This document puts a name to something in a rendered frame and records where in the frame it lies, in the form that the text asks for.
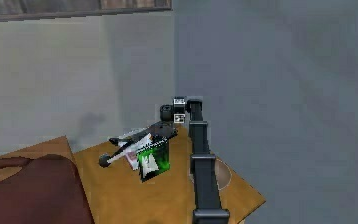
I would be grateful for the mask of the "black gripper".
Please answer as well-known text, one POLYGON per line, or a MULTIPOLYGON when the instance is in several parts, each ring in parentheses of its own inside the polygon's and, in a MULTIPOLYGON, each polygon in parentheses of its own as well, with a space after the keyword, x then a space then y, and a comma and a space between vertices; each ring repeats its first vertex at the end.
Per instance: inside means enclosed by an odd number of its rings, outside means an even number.
POLYGON ((162 105, 159 109, 160 120, 146 128, 134 129, 118 137, 111 137, 108 141, 118 146, 119 149, 112 155, 108 153, 99 157, 98 164, 103 167, 109 167, 114 161, 119 160, 129 153, 135 153, 143 147, 152 143, 153 136, 164 136, 167 139, 177 135, 177 129, 174 125, 174 113, 172 105, 162 105))

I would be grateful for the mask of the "pink white booklet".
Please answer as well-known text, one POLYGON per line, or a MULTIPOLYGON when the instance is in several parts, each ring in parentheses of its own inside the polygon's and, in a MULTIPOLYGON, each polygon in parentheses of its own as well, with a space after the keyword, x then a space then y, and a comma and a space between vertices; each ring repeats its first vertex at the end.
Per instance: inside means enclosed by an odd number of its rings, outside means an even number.
POLYGON ((126 160, 128 161, 131 169, 133 171, 139 168, 139 161, 137 158, 137 154, 135 152, 129 152, 125 155, 126 160))

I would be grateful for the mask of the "brown wooden table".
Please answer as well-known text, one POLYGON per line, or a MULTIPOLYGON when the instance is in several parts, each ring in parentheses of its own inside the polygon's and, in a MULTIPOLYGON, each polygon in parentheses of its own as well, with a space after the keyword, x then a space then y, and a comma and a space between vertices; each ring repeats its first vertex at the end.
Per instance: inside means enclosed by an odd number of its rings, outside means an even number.
POLYGON ((115 149, 109 142, 74 154, 95 224, 192 224, 192 144, 185 127, 177 130, 169 145, 170 169, 146 182, 124 158, 108 168, 98 165, 100 155, 115 149))

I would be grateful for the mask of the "tan round plate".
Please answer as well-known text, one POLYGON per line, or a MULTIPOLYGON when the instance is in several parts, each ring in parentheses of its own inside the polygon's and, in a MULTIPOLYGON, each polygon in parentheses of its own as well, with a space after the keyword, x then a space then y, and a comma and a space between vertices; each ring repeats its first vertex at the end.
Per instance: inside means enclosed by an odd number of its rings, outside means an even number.
POLYGON ((214 155, 192 155, 189 178, 198 192, 216 192, 226 188, 232 179, 230 168, 214 155))

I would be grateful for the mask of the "dark red bag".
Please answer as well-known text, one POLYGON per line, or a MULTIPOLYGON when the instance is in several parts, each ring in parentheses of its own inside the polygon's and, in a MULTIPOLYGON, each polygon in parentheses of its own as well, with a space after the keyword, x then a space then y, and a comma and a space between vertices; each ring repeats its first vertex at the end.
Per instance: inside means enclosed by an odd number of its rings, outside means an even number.
POLYGON ((48 154, 0 159, 0 170, 19 171, 0 181, 0 224, 95 224, 75 164, 48 154))

